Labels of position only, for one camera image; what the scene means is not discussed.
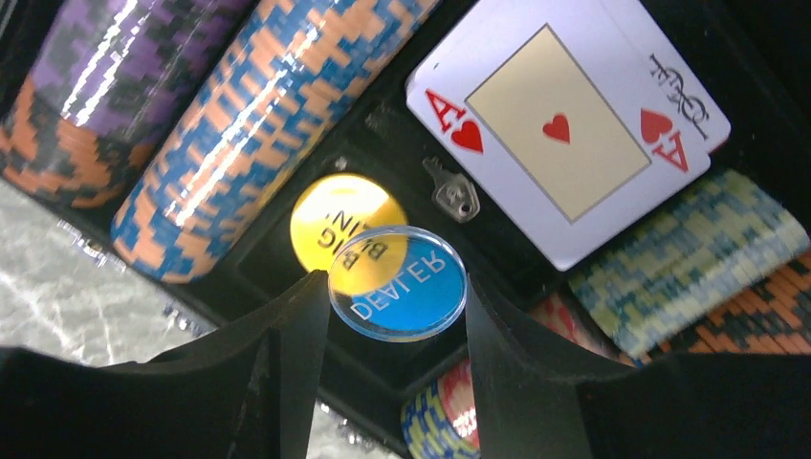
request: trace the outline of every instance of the red poker chip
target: red poker chip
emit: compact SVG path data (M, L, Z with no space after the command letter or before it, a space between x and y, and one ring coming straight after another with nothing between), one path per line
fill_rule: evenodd
M479 448L471 361L465 359L439 379L439 400L456 433Z

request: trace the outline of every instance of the small silver key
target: small silver key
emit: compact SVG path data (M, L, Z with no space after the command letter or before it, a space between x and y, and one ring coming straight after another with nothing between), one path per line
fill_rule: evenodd
M445 170L439 158L425 158L423 167L434 183L431 200L448 216L459 223L473 219L481 210L476 187L462 174Z

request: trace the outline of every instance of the poker chip case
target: poker chip case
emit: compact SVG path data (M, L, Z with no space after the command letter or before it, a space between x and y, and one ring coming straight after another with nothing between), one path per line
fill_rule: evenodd
M31 17L26 10L30 2L7 10L12 3L0 0L0 21L10 14L23 18L21 24L31 28L0 29L4 115L33 64L33 58L21 50L39 46L56 10L49 6L41 11L42 17ZM281 295L305 275L288 231L294 203L312 182L336 172L360 174L383 186L401 203L409 224L446 239L471 274L488 279L521 310L529 310L566 281L567 274L555 270L482 190L480 212L464 224L457 224L431 202L434 182L423 160L438 158L448 170L462 170L406 108L406 79L474 3L446 0L436 8L213 271L189 284L156 284L193 314L217 325ZM811 229L807 201L811 129L785 89L785 85L794 88L793 83L781 79L783 74L764 58L770 45L748 36L738 22L739 11L732 14L721 1L643 3L730 118L732 135L713 154L713 166L745 174L806 230ZM39 202L112 252L110 222L125 195L93 209ZM400 425L401 407L465 358L466 339L461 319L432 339L386 343L365 338L332 317L319 396L364 433L410 457Z

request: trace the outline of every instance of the playing card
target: playing card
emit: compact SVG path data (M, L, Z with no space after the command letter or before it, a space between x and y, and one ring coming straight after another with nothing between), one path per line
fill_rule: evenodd
M463 19L406 87L409 109L562 271L710 165L595 11L599 0L480 0L467 17L487 27Z
M551 27L476 88L468 105L570 221L651 163ZM537 120L545 121L541 129Z
M674 120L683 129L697 132L707 153L712 153L727 140L732 127L701 81L639 0L602 2L604 10L647 63L650 78L673 106Z

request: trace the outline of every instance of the marble surface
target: marble surface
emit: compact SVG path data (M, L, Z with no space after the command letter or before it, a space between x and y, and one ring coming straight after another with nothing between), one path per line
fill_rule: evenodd
M135 273L97 268L58 220L0 181L0 345L90 366L147 361L193 339ZM367 452L315 408L308 459L396 459Z

